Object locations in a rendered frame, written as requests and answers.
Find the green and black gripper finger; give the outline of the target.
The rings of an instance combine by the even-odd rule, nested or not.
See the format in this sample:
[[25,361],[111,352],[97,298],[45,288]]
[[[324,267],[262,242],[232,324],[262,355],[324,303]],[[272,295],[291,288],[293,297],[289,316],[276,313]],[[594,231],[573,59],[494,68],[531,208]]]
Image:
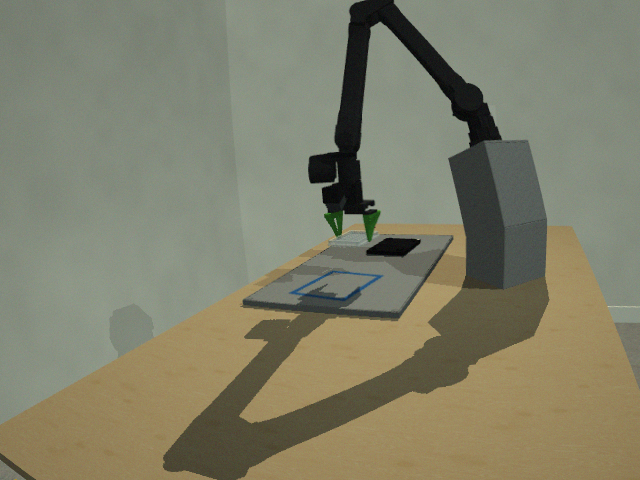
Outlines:
[[[378,221],[380,213],[381,213],[381,211],[377,210],[377,212],[374,213],[374,214],[363,215],[363,221],[364,221],[364,226],[365,226],[365,231],[366,231],[366,236],[367,236],[368,242],[370,242],[372,240],[374,228],[375,228],[375,225],[376,225],[376,223]],[[371,223],[371,221],[372,221],[372,223]],[[371,234],[370,234],[370,227],[371,227]]]
[[[325,219],[327,220],[327,222],[329,223],[329,225],[331,226],[331,228],[333,229],[335,236],[339,236],[342,234],[342,222],[343,222],[343,211],[339,211],[339,212],[335,212],[335,213],[326,213],[324,214]],[[337,226],[338,226],[338,230],[334,221],[334,218],[336,218],[336,222],[337,222]]]

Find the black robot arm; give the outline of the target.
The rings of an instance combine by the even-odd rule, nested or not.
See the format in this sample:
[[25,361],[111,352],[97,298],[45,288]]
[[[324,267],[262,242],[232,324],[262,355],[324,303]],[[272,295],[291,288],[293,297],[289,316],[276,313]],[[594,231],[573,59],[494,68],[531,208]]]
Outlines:
[[334,182],[334,178],[337,177],[337,162],[338,181],[345,181],[345,184],[337,182],[327,186],[328,188],[322,188],[323,203],[330,212],[342,211],[345,204],[363,202],[362,182],[348,182],[361,179],[360,160],[356,159],[361,143],[370,28],[380,21],[394,33],[436,81],[452,102],[452,115],[467,122],[470,147],[484,140],[502,140],[493,116],[490,116],[488,105],[483,102],[481,90],[473,84],[466,83],[448,65],[400,12],[394,0],[364,0],[354,3],[351,7],[341,104],[334,136],[339,152],[310,156],[308,165],[311,184],[329,183]]

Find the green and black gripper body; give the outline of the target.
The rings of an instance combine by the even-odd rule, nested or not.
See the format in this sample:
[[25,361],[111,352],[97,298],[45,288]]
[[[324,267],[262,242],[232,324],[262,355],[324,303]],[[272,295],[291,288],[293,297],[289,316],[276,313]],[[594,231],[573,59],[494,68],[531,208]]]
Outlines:
[[360,214],[360,215],[371,215],[377,212],[377,209],[370,209],[365,211],[368,206],[375,206],[375,200],[364,200],[364,202],[359,204],[345,204],[342,211],[345,214]]

